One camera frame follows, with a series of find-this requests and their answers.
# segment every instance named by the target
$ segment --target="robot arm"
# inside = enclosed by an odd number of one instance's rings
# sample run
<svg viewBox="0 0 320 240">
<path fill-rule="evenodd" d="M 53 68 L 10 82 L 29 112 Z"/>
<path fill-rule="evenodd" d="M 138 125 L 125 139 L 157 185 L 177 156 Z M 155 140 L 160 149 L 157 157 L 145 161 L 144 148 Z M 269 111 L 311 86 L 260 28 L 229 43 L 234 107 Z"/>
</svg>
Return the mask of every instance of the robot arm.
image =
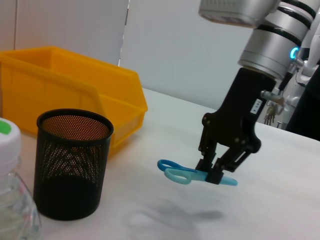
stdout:
<svg viewBox="0 0 320 240">
<path fill-rule="evenodd" d="M 240 57 L 240 68 L 220 109 L 202 119 L 196 169 L 207 172 L 206 181 L 219 184 L 223 171 L 234 172 L 259 151 L 255 123 L 276 82 L 293 63 L 291 52 L 299 48 L 320 7 L 320 0 L 201 0 L 199 14 L 216 23 L 255 28 Z M 228 151 L 212 164 L 217 144 Z"/>
</svg>

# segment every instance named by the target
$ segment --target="green label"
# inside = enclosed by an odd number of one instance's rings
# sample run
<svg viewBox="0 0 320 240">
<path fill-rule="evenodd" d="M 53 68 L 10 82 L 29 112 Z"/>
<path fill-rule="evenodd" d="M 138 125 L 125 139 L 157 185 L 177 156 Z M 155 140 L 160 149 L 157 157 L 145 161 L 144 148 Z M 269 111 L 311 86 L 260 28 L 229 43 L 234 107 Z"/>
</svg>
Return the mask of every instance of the green label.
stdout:
<svg viewBox="0 0 320 240">
<path fill-rule="evenodd" d="M 8 135 L 10 132 L 11 132 L 10 124 L 0 120 L 0 134 Z"/>
</svg>

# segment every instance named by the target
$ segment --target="scissor handle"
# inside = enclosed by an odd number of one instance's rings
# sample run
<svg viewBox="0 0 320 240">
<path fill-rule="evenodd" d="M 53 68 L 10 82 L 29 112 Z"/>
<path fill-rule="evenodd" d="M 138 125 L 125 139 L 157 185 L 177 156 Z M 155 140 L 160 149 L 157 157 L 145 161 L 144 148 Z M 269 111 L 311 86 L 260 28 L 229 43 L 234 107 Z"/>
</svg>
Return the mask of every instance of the scissor handle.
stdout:
<svg viewBox="0 0 320 240">
<path fill-rule="evenodd" d="M 184 170 L 187 172 L 193 172 L 193 173 L 197 172 L 197 170 L 195 170 L 195 169 L 187 168 L 187 167 L 179 165 L 178 163 L 176 163 L 174 161 L 169 161 L 169 160 L 165 160 L 165 159 L 159 160 L 157 163 L 157 166 L 162 172 L 164 172 L 168 168 L 180 169 L 180 170 Z"/>
<path fill-rule="evenodd" d="M 164 170 L 164 175 L 170 179 L 171 181 L 177 184 L 189 184 L 192 181 L 192 174 L 191 171 L 184 171 L 181 169 L 174 169 L 174 168 L 167 168 Z"/>
</svg>

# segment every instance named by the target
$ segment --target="plastic bottle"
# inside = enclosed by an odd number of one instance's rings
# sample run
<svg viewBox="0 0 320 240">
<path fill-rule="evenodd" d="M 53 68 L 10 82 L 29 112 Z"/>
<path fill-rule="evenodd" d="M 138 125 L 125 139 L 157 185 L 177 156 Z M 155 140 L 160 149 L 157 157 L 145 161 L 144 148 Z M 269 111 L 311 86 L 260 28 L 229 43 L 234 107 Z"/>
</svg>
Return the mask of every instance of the plastic bottle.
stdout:
<svg viewBox="0 0 320 240">
<path fill-rule="evenodd" d="M 15 172 L 20 150 L 19 128 L 0 118 L 0 240 L 42 240 L 37 207 Z"/>
</svg>

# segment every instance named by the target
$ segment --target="blue led light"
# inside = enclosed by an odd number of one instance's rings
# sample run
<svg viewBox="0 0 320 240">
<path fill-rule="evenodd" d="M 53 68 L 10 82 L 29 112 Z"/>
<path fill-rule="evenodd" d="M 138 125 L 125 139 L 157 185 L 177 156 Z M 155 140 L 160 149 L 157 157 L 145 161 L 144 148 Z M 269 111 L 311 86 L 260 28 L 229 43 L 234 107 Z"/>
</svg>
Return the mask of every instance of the blue led light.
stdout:
<svg viewBox="0 0 320 240">
<path fill-rule="evenodd" d="M 291 50 L 291 53 L 290 53 L 290 58 L 291 59 L 295 59 L 296 58 L 296 53 L 299 51 L 299 48 L 298 47 L 295 47 L 294 49 Z"/>
</svg>

